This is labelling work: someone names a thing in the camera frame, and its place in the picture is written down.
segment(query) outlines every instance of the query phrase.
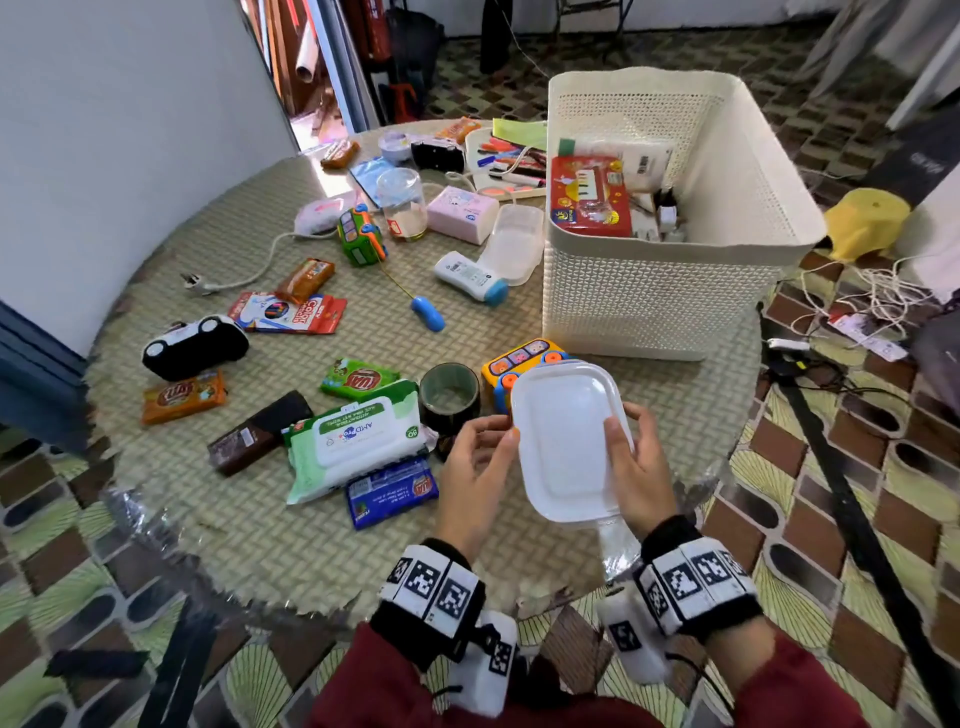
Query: yellow cap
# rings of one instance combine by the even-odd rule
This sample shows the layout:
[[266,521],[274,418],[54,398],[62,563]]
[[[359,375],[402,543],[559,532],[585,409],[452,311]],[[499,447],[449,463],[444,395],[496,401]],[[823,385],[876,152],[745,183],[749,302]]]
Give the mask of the yellow cap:
[[870,251],[882,251],[897,241],[910,205],[882,189],[851,190],[824,213],[827,233],[833,241],[830,257],[844,263]]

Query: woven table mat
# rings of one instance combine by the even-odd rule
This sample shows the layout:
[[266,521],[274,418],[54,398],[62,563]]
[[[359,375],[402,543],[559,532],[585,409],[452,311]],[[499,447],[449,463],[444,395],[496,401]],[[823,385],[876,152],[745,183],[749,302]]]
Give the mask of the woven table mat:
[[[443,124],[403,128],[432,133]],[[362,158],[377,154],[382,131],[356,137]],[[274,236],[291,229],[301,206],[352,182],[346,173],[338,177],[331,184],[316,155],[286,159],[183,223],[134,277],[117,314],[104,325],[86,379],[96,423],[120,452],[114,487],[134,489],[146,517],[165,514],[176,526],[180,548],[200,557],[218,590],[324,614],[359,596],[350,616],[357,621],[372,612],[376,589],[398,554],[429,534],[436,503],[357,532],[343,493],[285,505],[293,474],[282,449],[224,479],[207,462],[207,443],[291,389],[300,390],[317,413],[342,405],[317,389],[340,356],[399,369],[413,379],[444,361],[479,371],[484,361],[540,335],[542,266],[511,289],[507,302],[489,308],[432,271],[447,251],[476,257],[476,246],[434,232],[414,243],[385,235],[391,274],[414,295],[430,299],[446,319],[446,329],[432,333],[381,271],[349,266],[336,238],[281,242],[270,271],[248,289],[271,290],[307,256],[331,260],[337,271],[323,292],[348,299],[336,333],[253,333],[246,357],[224,367],[227,406],[166,425],[139,422],[142,392],[156,384],[140,362],[143,346],[173,321],[226,313],[239,293],[188,296],[180,273],[200,272],[214,281],[249,276],[263,264]],[[542,206],[543,200],[527,204]],[[385,230],[382,217],[378,222]],[[612,374],[624,400],[653,408],[671,465],[689,482],[726,458],[746,420],[759,364],[757,318],[752,311],[746,315],[702,363],[584,358]],[[518,466],[476,570],[487,582],[488,605],[503,611],[518,605],[521,616],[544,609],[557,593],[581,595],[604,579],[596,531],[539,516],[523,493]]]

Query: green wet wipes package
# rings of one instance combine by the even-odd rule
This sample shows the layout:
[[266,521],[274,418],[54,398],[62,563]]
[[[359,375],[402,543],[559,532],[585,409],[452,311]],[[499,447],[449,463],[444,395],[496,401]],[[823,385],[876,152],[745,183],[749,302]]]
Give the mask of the green wet wipes package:
[[295,474],[287,504],[305,503],[364,473],[426,454],[434,438],[420,425],[417,391],[416,383],[401,379],[286,429]]
[[334,361],[333,366],[326,370],[320,391],[334,397],[356,400],[368,392],[393,384],[398,379],[400,372],[393,369],[344,357]]

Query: orange snack wrapper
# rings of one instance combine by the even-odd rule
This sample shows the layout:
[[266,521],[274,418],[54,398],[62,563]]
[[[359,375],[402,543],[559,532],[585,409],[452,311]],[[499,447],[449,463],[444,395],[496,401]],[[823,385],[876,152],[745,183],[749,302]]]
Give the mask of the orange snack wrapper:
[[442,132],[435,133],[434,136],[438,139],[452,139],[457,142],[457,144],[463,144],[467,138],[467,134],[475,132],[482,126],[483,124],[476,119],[468,119],[464,116],[460,121],[453,122]]
[[227,389],[220,370],[204,372],[192,379],[175,381],[144,392],[140,422],[159,425],[226,403]]
[[308,257],[296,271],[283,279],[274,295],[281,301],[303,305],[335,270],[336,266],[327,260]]
[[350,160],[353,159],[353,156],[359,149],[360,145],[353,139],[341,139],[340,141],[334,142],[333,145],[326,150],[324,158],[320,160],[320,166],[322,166],[323,169],[343,169],[350,164]]

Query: black tape roll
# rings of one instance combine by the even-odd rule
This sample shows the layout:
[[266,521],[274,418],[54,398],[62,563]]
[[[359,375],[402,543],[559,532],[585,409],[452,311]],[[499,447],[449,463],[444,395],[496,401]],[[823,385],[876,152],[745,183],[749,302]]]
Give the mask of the black tape roll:
[[420,421],[440,435],[437,454],[450,454],[464,423],[480,416],[480,380],[464,364],[438,364],[420,380]]

